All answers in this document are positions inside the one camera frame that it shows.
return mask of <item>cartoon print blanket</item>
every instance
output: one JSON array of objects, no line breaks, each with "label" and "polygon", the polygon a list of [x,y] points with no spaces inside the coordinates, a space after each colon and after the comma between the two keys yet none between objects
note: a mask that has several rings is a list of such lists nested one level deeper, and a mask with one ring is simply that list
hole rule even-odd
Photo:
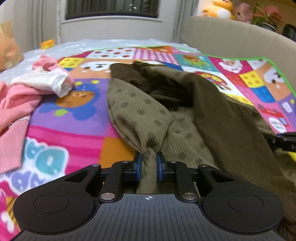
[{"label": "cartoon print blanket", "polygon": [[75,88],[64,98],[44,97],[34,111],[22,167],[0,175],[0,240],[18,234],[13,203],[23,192],[93,163],[110,167],[132,160],[134,150],[117,134],[107,112],[109,67],[144,61],[193,72],[221,92],[254,105],[275,133],[296,131],[295,92],[268,59],[224,59],[171,46],[113,48],[64,57]]}]

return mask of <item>olive green cloth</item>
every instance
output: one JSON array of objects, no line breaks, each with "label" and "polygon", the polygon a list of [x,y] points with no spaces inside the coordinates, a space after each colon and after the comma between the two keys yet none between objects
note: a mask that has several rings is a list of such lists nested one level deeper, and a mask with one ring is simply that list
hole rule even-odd
[{"label": "olive green cloth", "polygon": [[285,214],[279,226],[296,240],[296,163],[271,151],[262,133],[273,133],[253,107],[226,97],[193,73],[135,62],[111,65],[109,115],[118,133],[143,153],[140,193],[157,187],[155,153],[188,167],[218,167],[276,193]]}]

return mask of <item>metal screw head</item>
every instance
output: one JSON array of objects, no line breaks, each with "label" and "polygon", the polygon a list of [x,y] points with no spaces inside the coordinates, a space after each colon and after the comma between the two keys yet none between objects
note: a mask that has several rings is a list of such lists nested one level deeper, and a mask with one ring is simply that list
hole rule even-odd
[{"label": "metal screw head", "polygon": [[186,200],[194,200],[197,198],[196,194],[194,194],[192,192],[186,192],[182,195],[182,197]]},{"label": "metal screw head", "polygon": [[115,198],[115,195],[113,193],[106,192],[101,195],[101,198],[103,200],[112,200],[113,198]]}]

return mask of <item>curtain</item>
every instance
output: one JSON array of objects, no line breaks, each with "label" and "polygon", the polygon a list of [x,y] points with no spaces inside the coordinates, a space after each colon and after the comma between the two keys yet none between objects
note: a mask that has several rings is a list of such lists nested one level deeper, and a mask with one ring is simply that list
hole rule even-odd
[{"label": "curtain", "polygon": [[6,0],[0,22],[12,21],[13,35],[23,53],[57,40],[57,0]]},{"label": "curtain", "polygon": [[184,43],[185,29],[191,16],[196,15],[198,0],[179,0],[173,40]]}]

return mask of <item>green edge trim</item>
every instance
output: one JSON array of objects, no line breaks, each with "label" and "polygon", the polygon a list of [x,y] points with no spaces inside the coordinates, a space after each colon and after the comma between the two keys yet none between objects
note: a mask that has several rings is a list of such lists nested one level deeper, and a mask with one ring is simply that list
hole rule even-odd
[{"label": "green edge trim", "polygon": [[[148,47],[161,47],[161,46],[169,46],[169,47],[173,47],[173,48],[178,48],[181,50],[185,50],[185,51],[190,51],[191,53],[196,53],[196,54],[200,54],[200,55],[205,55],[208,57],[213,57],[213,58],[220,58],[223,59],[225,57],[219,57],[219,56],[214,56],[214,55],[209,55],[209,54],[204,54],[201,52],[196,52],[196,51],[192,51],[192,50],[188,50],[188,49],[183,49],[183,48],[179,48],[179,47],[174,47],[174,46],[170,46],[170,45],[155,45],[155,46],[124,46],[122,48],[148,48]],[[119,47],[109,47],[109,48],[103,48],[103,49],[94,49],[95,50],[104,50],[104,49],[110,49],[110,48],[119,48]],[[257,58],[226,58],[226,59],[230,59],[230,60],[258,60],[258,59],[266,59],[282,76],[283,80],[285,81],[286,85],[289,87],[289,89],[291,90],[293,96],[296,98],[296,92],[294,91],[293,87],[290,85],[290,83],[288,82],[288,80],[286,79],[286,77],[283,75],[283,73],[279,70],[279,68],[268,58],[266,57],[257,57]]]}]

